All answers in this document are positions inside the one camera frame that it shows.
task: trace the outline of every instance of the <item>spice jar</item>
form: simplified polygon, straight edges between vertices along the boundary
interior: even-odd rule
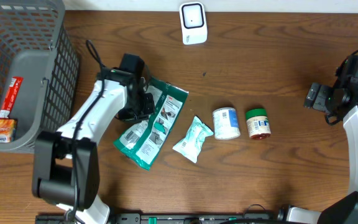
[[[265,139],[270,137],[269,120],[265,109],[254,109],[246,113],[249,137],[253,140]]]

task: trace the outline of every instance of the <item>basket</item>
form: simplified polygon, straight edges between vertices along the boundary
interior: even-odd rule
[[[23,81],[9,115],[15,140],[2,152],[33,152],[41,130],[70,119],[79,60],[63,27],[61,0],[0,0],[0,109],[12,77]]]

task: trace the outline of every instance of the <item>wood grain surface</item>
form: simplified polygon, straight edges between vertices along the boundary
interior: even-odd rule
[[[259,203],[322,211],[343,198],[349,181],[342,125],[303,107],[312,82],[332,85],[335,68],[358,49],[358,14],[207,13],[208,40],[185,46],[177,12],[70,11],[65,27],[81,55],[75,111],[90,94],[98,64],[140,55],[157,78],[189,97],[150,171],[112,144],[127,124],[112,121],[99,145],[99,195],[119,210],[144,213],[242,213]],[[196,164],[175,152],[193,117],[213,127],[212,111],[237,109],[241,137],[207,138]],[[263,106],[271,138],[249,139],[244,113]],[[31,194],[32,155],[0,153],[0,223],[33,223],[60,212]]]

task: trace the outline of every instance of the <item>white can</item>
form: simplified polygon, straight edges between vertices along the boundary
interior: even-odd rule
[[[234,108],[221,108],[213,113],[215,138],[234,139],[240,136],[239,122]]]

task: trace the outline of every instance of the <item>white background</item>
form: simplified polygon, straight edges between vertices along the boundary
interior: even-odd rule
[[[178,11],[183,0],[63,0],[66,9]],[[358,13],[358,0],[202,0],[209,12]]]

